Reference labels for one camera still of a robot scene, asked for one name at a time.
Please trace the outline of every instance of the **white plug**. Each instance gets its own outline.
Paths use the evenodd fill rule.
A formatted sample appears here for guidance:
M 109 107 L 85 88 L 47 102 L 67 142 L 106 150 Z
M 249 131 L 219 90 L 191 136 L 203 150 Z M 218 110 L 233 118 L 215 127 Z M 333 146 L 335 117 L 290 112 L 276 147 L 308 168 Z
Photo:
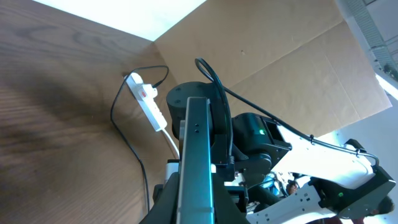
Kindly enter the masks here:
M 157 96 L 156 88 L 153 88 L 151 84 L 144 84 L 142 78 L 134 72 L 127 77 L 126 83 L 155 131 L 166 128 L 166 119 L 154 101 Z

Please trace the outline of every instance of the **cardboard box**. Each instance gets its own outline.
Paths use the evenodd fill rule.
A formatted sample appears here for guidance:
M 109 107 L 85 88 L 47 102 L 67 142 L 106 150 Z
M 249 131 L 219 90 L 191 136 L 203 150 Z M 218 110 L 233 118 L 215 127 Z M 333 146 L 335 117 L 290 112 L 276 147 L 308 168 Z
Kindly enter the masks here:
M 333 0 L 207 0 L 156 40 L 177 83 L 224 86 L 321 136 L 391 106 Z M 232 115 L 252 108 L 229 97 Z

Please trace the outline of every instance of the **wood grain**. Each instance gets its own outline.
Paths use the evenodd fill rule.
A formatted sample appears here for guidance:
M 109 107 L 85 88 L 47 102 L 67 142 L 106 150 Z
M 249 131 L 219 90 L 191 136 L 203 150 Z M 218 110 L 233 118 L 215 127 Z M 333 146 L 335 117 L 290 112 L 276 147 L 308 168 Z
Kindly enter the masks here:
M 109 121 L 133 68 L 165 64 L 155 45 L 33 1 L 0 0 L 0 223 L 137 223 L 141 168 Z M 142 72 L 155 83 L 164 70 Z M 165 95 L 158 105 L 170 120 Z M 124 90 L 116 120 L 162 182 L 167 141 Z

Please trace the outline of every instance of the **cardboard panel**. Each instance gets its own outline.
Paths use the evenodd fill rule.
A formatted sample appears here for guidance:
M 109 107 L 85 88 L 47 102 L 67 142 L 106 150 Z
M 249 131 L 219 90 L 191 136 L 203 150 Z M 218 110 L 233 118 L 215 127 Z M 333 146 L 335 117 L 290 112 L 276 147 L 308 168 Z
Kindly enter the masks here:
M 316 136 L 391 106 L 345 22 L 231 90 Z M 233 116 L 256 112 L 232 97 L 229 103 Z
M 333 0 L 207 0 L 155 43 L 178 83 L 203 57 L 231 87 L 342 20 Z

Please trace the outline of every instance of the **metal bar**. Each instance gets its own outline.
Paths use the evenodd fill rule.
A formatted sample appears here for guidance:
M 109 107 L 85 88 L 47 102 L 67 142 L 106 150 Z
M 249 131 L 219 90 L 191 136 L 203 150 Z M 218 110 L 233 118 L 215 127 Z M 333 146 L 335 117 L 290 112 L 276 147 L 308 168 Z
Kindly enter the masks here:
M 177 223 L 214 223 L 211 179 L 209 103 L 189 97 L 185 115 Z

